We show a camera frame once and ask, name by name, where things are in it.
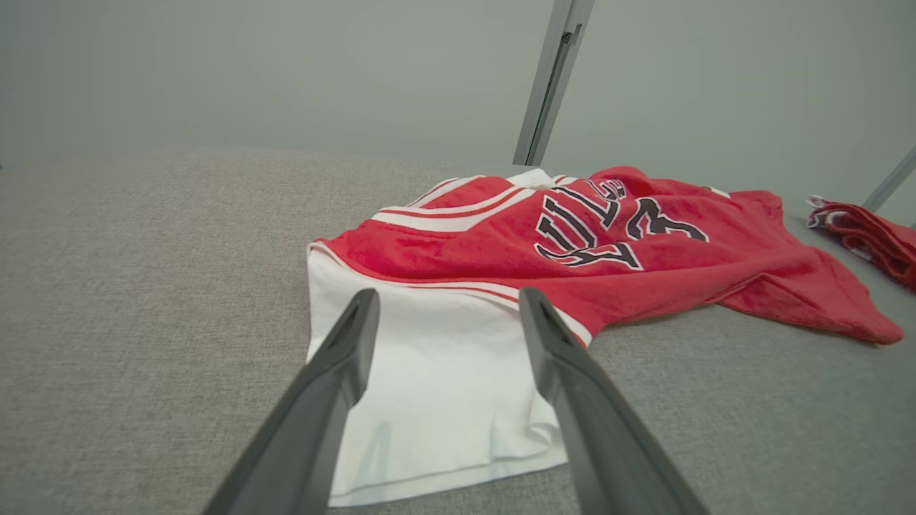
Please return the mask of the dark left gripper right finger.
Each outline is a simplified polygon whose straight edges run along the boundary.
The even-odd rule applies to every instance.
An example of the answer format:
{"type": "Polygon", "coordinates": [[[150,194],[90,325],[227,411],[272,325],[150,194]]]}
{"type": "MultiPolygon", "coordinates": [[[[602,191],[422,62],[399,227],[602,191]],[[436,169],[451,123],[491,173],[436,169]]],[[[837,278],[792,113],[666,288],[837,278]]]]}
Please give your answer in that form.
{"type": "Polygon", "coordinates": [[[537,391],[558,418],[583,514],[706,514],[696,492],[537,289],[518,299],[537,391]]]}

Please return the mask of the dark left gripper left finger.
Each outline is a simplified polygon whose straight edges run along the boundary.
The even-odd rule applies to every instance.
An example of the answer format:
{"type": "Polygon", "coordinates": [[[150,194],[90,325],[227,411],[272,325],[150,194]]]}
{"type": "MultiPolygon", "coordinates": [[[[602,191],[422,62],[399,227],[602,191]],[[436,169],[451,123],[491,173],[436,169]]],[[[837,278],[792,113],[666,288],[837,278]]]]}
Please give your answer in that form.
{"type": "Polygon", "coordinates": [[[369,387],[379,316],[374,289],[354,294],[204,513],[327,511],[348,413],[369,387]]]}

